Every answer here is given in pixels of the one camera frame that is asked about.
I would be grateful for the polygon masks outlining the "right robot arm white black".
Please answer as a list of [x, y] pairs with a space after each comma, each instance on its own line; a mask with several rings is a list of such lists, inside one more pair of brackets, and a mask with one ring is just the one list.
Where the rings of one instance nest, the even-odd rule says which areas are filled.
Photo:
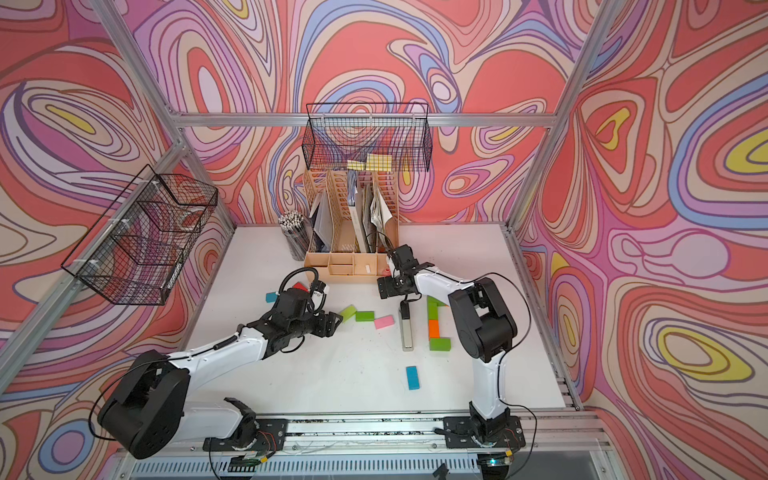
[[408, 245], [387, 253], [390, 274], [377, 280], [380, 297], [432, 297], [451, 309], [461, 347], [473, 360], [473, 394], [466, 416], [448, 416], [435, 433], [449, 449], [525, 446], [519, 418], [501, 399], [501, 366], [518, 326], [498, 287], [488, 277], [465, 280], [419, 262]]

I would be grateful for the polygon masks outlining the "green block carried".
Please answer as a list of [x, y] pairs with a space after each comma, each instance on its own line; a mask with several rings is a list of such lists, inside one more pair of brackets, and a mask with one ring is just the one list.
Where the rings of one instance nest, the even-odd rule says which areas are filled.
[[427, 305], [427, 315], [429, 321], [439, 320], [439, 306], [435, 303], [429, 303]]

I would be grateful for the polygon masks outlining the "orange block front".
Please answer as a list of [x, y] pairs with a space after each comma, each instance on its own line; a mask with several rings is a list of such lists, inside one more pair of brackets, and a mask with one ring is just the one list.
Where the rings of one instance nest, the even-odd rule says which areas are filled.
[[437, 319], [428, 320], [428, 335], [430, 339], [440, 338], [440, 327]]

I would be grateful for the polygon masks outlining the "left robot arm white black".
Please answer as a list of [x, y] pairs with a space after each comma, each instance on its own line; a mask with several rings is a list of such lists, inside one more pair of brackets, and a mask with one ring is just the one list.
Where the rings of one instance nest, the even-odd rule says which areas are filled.
[[343, 317], [325, 310], [325, 299], [323, 291], [289, 288], [261, 317], [224, 339], [171, 355], [141, 354], [100, 407], [97, 424], [136, 459], [197, 440], [209, 451], [278, 451], [276, 438], [243, 401], [229, 396], [206, 403], [188, 396], [240, 367], [286, 352], [292, 340], [332, 337]]

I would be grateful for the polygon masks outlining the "green block long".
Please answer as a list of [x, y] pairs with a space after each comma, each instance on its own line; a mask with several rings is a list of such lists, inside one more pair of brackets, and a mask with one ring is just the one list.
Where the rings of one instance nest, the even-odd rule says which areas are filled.
[[434, 304], [434, 305], [436, 305], [438, 307], [440, 307], [440, 306], [447, 306], [446, 303], [444, 303], [444, 302], [440, 301], [439, 299], [434, 298], [432, 296], [428, 296], [427, 300], [428, 300], [429, 304]]

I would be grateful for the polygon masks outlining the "dark green block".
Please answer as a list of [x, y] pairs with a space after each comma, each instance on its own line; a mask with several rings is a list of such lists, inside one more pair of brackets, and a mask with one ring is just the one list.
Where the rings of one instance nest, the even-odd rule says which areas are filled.
[[429, 339], [429, 350], [434, 352], [449, 352], [452, 344], [450, 338], [435, 337]]

